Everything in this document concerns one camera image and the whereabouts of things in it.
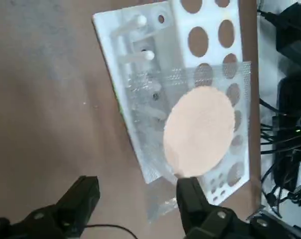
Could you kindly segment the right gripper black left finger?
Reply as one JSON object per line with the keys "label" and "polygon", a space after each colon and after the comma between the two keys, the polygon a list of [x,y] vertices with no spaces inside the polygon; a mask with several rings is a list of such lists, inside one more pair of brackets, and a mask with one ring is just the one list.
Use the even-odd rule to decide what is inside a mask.
{"label": "right gripper black left finger", "polygon": [[0,239],[78,239],[100,199],[96,176],[81,176],[57,203],[12,224],[0,218]]}

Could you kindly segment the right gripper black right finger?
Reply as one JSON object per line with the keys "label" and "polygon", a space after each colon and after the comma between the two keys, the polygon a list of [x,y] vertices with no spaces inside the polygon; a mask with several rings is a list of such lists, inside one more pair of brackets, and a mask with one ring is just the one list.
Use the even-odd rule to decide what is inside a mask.
{"label": "right gripper black right finger", "polygon": [[268,216],[255,216],[247,223],[232,209],[210,204],[196,177],[177,180],[176,198],[186,239],[299,238]]}

